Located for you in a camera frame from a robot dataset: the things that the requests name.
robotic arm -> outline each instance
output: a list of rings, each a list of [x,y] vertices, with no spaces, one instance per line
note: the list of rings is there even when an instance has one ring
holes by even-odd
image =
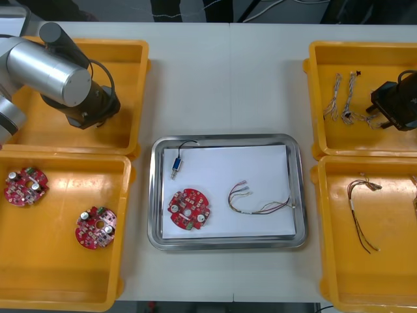
[[[64,113],[73,127],[101,125],[120,110],[113,78],[101,63],[88,59],[56,23],[44,24],[39,35],[45,45],[20,37],[0,44],[0,146],[26,122],[25,114],[11,102],[24,85]],[[111,87],[92,81],[87,70],[91,63],[106,72]]]

white table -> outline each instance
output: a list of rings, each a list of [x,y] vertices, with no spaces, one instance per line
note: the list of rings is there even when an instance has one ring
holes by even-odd
[[[144,39],[152,70],[134,162],[122,300],[321,302],[315,164],[302,61],[314,40],[416,42],[414,26],[60,23],[72,37]],[[28,30],[35,35],[38,24]],[[299,144],[309,238],[296,250],[164,252],[147,238],[150,148],[179,134],[285,133]]]

metal tray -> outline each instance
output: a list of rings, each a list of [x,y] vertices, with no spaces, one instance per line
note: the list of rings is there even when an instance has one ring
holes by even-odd
[[[285,145],[293,213],[295,235],[218,237],[192,239],[163,239],[162,212],[164,149],[178,148],[184,140],[197,140],[198,148],[204,147],[250,147],[262,145]],[[307,238],[307,215],[304,201],[300,149],[297,142],[285,134],[244,134],[244,135],[196,135],[160,138],[152,147],[149,181],[148,238],[160,250],[202,250],[234,248],[294,248]]]

yellow plastic tray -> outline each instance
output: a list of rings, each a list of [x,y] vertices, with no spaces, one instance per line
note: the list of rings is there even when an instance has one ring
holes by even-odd
[[[105,311],[119,280],[131,165],[125,156],[0,153],[0,177],[34,166],[49,190],[32,206],[0,199],[0,307]],[[5,187],[2,181],[1,190]],[[76,240],[81,212],[104,206],[117,215],[115,240],[88,250]]]
[[[368,42],[313,42],[304,61],[313,122],[313,156],[324,155],[417,157],[416,132],[395,127],[372,130],[365,122],[345,125],[340,115],[345,106],[349,74],[360,70],[351,110],[366,115],[370,94],[386,81],[396,82],[400,72],[417,67],[417,44]],[[333,97],[336,73],[343,75],[339,88],[338,120],[323,119],[323,110]]]
[[[354,189],[363,232],[380,252],[360,245],[347,185],[365,173],[382,190]],[[323,279],[322,295],[342,312],[410,312],[417,309],[417,189],[415,158],[325,156],[311,170],[315,184]]]
[[[40,42],[37,37],[27,39]],[[99,127],[85,130],[68,124],[63,113],[49,107],[39,93],[22,88],[12,99],[27,114],[26,125],[3,146],[6,151],[45,151],[139,156],[139,133],[143,89],[151,67],[149,47],[140,40],[75,39],[90,59],[104,64],[115,81],[120,112]],[[93,65],[93,80],[110,86],[104,71]]]

white paper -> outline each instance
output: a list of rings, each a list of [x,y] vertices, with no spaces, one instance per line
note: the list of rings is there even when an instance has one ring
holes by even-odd
[[[0,34],[18,37],[22,32],[24,23],[25,18],[0,18]]]
[[[240,210],[257,211],[272,201],[285,202],[290,188],[284,145],[193,148],[181,149],[180,153],[182,165],[175,180],[172,180],[172,165],[178,149],[164,150],[164,239],[295,234],[291,207],[269,215],[245,215],[232,211],[227,202],[233,186],[243,180],[248,182],[246,186],[253,194],[233,202]],[[174,193],[185,188],[201,191],[210,202],[210,216],[200,230],[179,228],[167,210]]]

